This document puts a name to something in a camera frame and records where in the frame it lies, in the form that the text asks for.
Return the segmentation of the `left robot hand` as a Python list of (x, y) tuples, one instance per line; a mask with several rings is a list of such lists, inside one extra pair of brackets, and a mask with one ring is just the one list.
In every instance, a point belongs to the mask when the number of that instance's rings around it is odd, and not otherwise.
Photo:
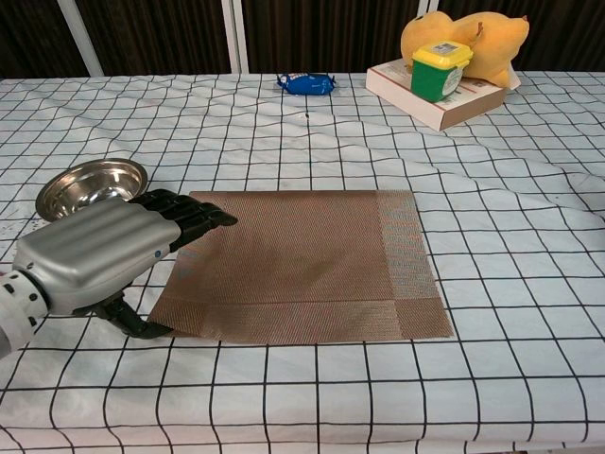
[(20, 238), (12, 268), (36, 288), (29, 301), (50, 314), (93, 312), (129, 336), (155, 339), (170, 328), (144, 321), (125, 302), (125, 288), (167, 255), (236, 222), (210, 202), (166, 189), (107, 199)]

